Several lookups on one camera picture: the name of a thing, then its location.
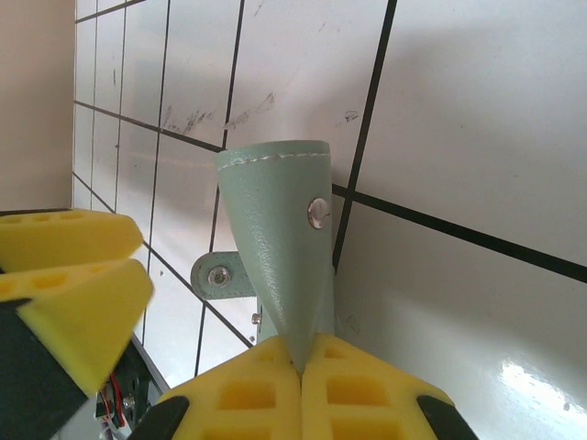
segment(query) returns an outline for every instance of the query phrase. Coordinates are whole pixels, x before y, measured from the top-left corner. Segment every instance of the yellow foam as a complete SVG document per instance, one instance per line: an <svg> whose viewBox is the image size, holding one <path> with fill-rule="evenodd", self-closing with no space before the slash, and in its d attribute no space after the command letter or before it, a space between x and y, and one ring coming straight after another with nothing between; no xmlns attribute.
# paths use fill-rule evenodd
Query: yellow foam
<svg viewBox="0 0 587 440"><path fill-rule="evenodd" d="M300 380L272 337L165 394L190 407L173 440L299 440Z"/></svg>
<svg viewBox="0 0 587 440"><path fill-rule="evenodd" d="M5 272L124 259L142 243L125 215L75 209L0 216L0 268Z"/></svg>
<svg viewBox="0 0 587 440"><path fill-rule="evenodd" d="M88 396L114 369L152 290L134 259L0 276L0 301L32 300L19 316Z"/></svg>
<svg viewBox="0 0 587 440"><path fill-rule="evenodd" d="M429 383L332 335L317 335L302 385L304 440L437 440L416 397Z"/></svg>

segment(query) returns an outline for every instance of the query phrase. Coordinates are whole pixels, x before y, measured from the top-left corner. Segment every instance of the tile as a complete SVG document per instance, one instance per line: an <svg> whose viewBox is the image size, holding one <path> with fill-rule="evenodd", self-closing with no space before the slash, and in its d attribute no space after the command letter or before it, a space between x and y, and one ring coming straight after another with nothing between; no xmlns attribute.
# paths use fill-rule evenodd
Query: tile
<svg viewBox="0 0 587 440"><path fill-rule="evenodd" d="M325 140L346 186L386 3L247 2L228 145Z"/></svg>
<svg viewBox="0 0 587 440"><path fill-rule="evenodd" d="M96 0L76 0L75 2L75 17L84 18L95 14Z"/></svg>
<svg viewBox="0 0 587 440"><path fill-rule="evenodd" d="M102 213L112 213L112 211L102 203L100 199L98 199L95 195L92 194L92 211L100 211Z"/></svg>
<svg viewBox="0 0 587 440"><path fill-rule="evenodd" d="M92 193L77 177L73 177L73 208L91 209Z"/></svg>
<svg viewBox="0 0 587 440"><path fill-rule="evenodd" d="M132 255L132 259L137 260L140 264L143 265L145 270L148 269L147 265L149 262L149 250L144 246L141 245L137 249L137 251ZM137 325L135 325L135 335L138 338L138 341L142 344L143 343L143 322L144 322L144 314L140 316L137 321Z"/></svg>
<svg viewBox="0 0 587 440"><path fill-rule="evenodd" d="M92 189L111 208L115 208L117 155L118 119L95 112Z"/></svg>
<svg viewBox="0 0 587 440"><path fill-rule="evenodd" d="M587 285L355 203L335 292L338 334L445 390L480 438L584 432Z"/></svg>
<svg viewBox="0 0 587 440"><path fill-rule="evenodd" d="M157 133L121 122L119 146L116 211L132 217L149 241Z"/></svg>
<svg viewBox="0 0 587 440"><path fill-rule="evenodd" d="M239 0L174 0L161 124L220 146L237 33Z"/></svg>
<svg viewBox="0 0 587 440"><path fill-rule="evenodd" d="M239 355L246 349L247 346L222 321L209 310L205 311L198 375Z"/></svg>
<svg viewBox="0 0 587 440"><path fill-rule="evenodd" d="M116 114L120 112L124 18L124 9L98 17L95 47L95 106Z"/></svg>
<svg viewBox="0 0 587 440"><path fill-rule="evenodd" d="M152 126L159 124L167 3L127 8L122 114Z"/></svg>
<svg viewBox="0 0 587 440"><path fill-rule="evenodd" d="M358 190L587 264L582 8L398 3Z"/></svg>
<svg viewBox="0 0 587 440"><path fill-rule="evenodd" d="M94 110L75 105L73 172L88 185L92 181L92 136Z"/></svg>
<svg viewBox="0 0 587 440"><path fill-rule="evenodd" d="M75 99L94 104L95 18L75 25Z"/></svg>
<svg viewBox="0 0 587 440"><path fill-rule="evenodd" d="M144 347L173 388L194 376L202 303L155 256L150 277L155 294L147 307Z"/></svg>
<svg viewBox="0 0 587 440"><path fill-rule="evenodd" d="M98 0L98 11L104 11L113 6L125 3L126 0Z"/></svg>
<svg viewBox="0 0 587 440"><path fill-rule="evenodd" d="M161 135L151 245L187 280L195 261L210 248L214 155Z"/></svg>

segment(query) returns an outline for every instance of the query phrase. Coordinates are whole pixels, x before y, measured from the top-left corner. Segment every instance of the rivet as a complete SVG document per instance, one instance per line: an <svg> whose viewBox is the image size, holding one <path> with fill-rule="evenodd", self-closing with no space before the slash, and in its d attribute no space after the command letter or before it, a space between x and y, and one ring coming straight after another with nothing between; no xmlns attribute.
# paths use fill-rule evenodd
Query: rivet
<svg viewBox="0 0 587 440"><path fill-rule="evenodd" d="M230 281L230 272L224 266L216 266L208 273L208 283L212 287L224 287Z"/></svg>
<svg viewBox="0 0 587 440"><path fill-rule="evenodd" d="M129 394L128 396L123 398L122 406L125 407L125 410L132 410L135 407L135 396Z"/></svg>
<svg viewBox="0 0 587 440"><path fill-rule="evenodd" d="M322 229L329 217L330 206L326 200L317 197L308 206L308 221L314 229Z"/></svg>
<svg viewBox="0 0 587 440"><path fill-rule="evenodd" d="M250 321L252 324L254 325L259 325L260 324L260 313L254 313L251 317L250 317Z"/></svg>

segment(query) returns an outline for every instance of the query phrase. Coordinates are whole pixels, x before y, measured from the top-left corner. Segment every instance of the beige wall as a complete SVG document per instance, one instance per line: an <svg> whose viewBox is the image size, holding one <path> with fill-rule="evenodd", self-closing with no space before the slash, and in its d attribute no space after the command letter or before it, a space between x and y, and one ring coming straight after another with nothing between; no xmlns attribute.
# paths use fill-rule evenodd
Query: beige wall
<svg viewBox="0 0 587 440"><path fill-rule="evenodd" d="M71 205L74 10L0 2L0 210Z"/></svg>

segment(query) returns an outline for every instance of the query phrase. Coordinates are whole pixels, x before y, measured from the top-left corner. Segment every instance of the red wire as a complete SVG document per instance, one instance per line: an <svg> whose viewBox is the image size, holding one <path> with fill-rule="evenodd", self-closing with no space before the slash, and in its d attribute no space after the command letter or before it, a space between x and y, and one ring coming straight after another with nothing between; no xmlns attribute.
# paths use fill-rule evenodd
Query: red wire
<svg viewBox="0 0 587 440"><path fill-rule="evenodd" d="M118 416L118 420L120 420L120 427L122 427L125 425L125 418L122 416L122 393L120 392L120 387L118 386L118 381L114 373L110 375L110 380L112 380L112 386L116 392L116 415Z"/></svg>
<svg viewBox="0 0 587 440"><path fill-rule="evenodd" d="M100 396L102 396L102 402L104 402L104 405L106 407L106 416L108 420L112 420L112 417L110 416L110 405L108 404L108 400L105 396L104 388L100 390Z"/></svg>

